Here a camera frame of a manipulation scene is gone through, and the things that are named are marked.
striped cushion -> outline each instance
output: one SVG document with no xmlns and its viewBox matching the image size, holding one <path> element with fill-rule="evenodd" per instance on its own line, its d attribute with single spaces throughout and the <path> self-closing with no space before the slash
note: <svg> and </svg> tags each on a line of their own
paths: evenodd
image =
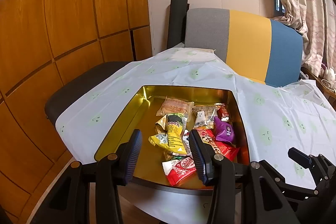
<svg viewBox="0 0 336 224">
<path fill-rule="evenodd" d="M 299 78 L 302 36 L 282 23 L 235 10 L 187 13 L 186 47 L 210 48 L 236 73 L 271 86 Z"/>
</svg>

metal screw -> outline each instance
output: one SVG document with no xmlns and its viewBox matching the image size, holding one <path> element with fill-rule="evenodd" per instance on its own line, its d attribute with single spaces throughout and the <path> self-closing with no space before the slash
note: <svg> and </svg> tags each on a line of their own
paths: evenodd
<svg viewBox="0 0 336 224">
<path fill-rule="evenodd" d="M 118 158 L 118 155 L 117 154 L 110 154 L 110 155 L 107 156 L 107 158 L 109 160 L 116 160 Z"/>
<path fill-rule="evenodd" d="M 79 161 L 73 161 L 73 162 L 70 164 L 70 166 L 71 166 L 72 168 L 77 168 L 77 167 L 80 166 L 80 163 L 79 163 Z"/>
<path fill-rule="evenodd" d="M 214 155 L 213 156 L 213 158 L 215 159 L 215 160 L 223 160 L 224 159 L 224 156 L 223 155 L 221 155 L 221 154 L 216 154 L 216 155 Z"/>
<path fill-rule="evenodd" d="M 251 162 L 251 167 L 254 169 L 258 169 L 260 167 L 260 164 L 256 161 Z"/>
</svg>

blue stripe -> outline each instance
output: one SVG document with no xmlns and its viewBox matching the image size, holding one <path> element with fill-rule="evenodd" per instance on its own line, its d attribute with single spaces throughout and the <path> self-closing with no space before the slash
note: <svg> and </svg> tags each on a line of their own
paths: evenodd
<svg viewBox="0 0 336 224">
<path fill-rule="evenodd" d="M 285 86 L 299 79 L 303 40 L 294 29 L 271 20 L 272 43 L 265 83 Z"/>
</svg>

gray seat cushion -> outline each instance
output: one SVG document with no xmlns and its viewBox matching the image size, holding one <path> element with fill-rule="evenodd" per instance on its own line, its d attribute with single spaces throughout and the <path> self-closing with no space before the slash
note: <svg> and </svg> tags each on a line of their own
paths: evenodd
<svg viewBox="0 0 336 224">
<path fill-rule="evenodd" d="M 185 47 L 208 48 L 226 61 L 230 10 L 195 8 L 187 12 Z"/>
</svg>

purple candy wrapper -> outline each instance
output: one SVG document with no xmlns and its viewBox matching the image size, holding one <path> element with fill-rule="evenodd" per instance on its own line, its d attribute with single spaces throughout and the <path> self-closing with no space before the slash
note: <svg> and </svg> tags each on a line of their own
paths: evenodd
<svg viewBox="0 0 336 224">
<path fill-rule="evenodd" d="M 227 122 L 221 121 L 218 117 L 214 118 L 214 122 L 216 125 L 216 133 L 217 133 L 216 141 L 227 142 L 232 144 L 235 138 L 232 126 Z"/>
</svg>

